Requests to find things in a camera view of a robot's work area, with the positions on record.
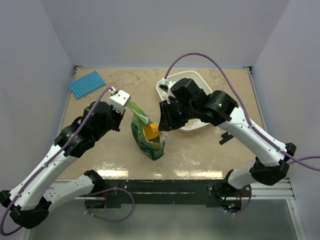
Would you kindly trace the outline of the black bag clip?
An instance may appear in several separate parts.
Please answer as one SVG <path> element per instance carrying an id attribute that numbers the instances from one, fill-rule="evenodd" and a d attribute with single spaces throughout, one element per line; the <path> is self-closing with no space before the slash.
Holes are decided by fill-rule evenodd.
<path id="1" fill-rule="evenodd" d="M 232 134 L 229 134 L 228 132 L 224 132 L 221 135 L 221 140 L 219 141 L 220 145 L 225 144 L 226 142 L 230 141 L 234 136 Z"/>

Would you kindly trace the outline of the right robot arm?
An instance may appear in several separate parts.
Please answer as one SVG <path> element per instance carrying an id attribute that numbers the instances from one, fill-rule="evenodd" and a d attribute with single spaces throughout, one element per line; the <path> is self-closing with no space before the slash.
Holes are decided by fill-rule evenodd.
<path id="1" fill-rule="evenodd" d="M 286 154 L 293 155 L 296 146 L 276 140 L 246 119 L 244 109 L 226 92 L 215 90 L 207 94 L 191 78 L 162 79 L 159 87 L 167 93 L 167 100 L 159 104 L 159 131 L 177 130 L 189 120 L 199 119 L 226 131 L 254 153 L 252 163 L 227 173 L 222 184 L 227 196 L 233 197 L 255 182 L 272 186 L 287 176 L 290 166 Z"/>

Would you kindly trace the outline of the green litter bag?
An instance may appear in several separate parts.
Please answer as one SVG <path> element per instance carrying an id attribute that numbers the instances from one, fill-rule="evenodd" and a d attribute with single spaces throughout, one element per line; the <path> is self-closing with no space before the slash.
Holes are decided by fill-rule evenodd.
<path id="1" fill-rule="evenodd" d="M 153 161 L 158 160 L 164 155 L 165 138 L 163 133 L 160 131 L 158 137 L 147 140 L 144 134 L 144 127 L 155 122 L 135 102 L 130 101 L 127 108 L 133 113 L 130 127 L 137 146 L 148 158 Z"/>

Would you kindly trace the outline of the yellow plastic scoop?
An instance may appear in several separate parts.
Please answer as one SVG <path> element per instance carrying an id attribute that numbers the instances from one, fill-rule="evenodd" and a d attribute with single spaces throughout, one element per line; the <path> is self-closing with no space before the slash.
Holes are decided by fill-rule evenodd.
<path id="1" fill-rule="evenodd" d="M 143 128 L 145 138 L 147 140 L 152 140 L 160 135 L 158 125 L 156 123 L 150 123 Z"/>

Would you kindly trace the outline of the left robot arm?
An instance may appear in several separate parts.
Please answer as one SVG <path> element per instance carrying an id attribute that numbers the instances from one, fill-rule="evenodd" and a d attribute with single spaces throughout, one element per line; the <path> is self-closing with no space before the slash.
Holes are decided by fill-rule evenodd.
<path id="1" fill-rule="evenodd" d="M 56 207 L 82 195 L 99 196 L 105 183 L 87 170 L 60 189 L 50 189 L 57 177 L 109 131 L 120 131 L 126 105 L 113 100 L 92 102 L 55 138 L 49 152 L 32 173 L 12 190 L 0 192 L 0 203 L 20 227 L 32 229 Z"/>

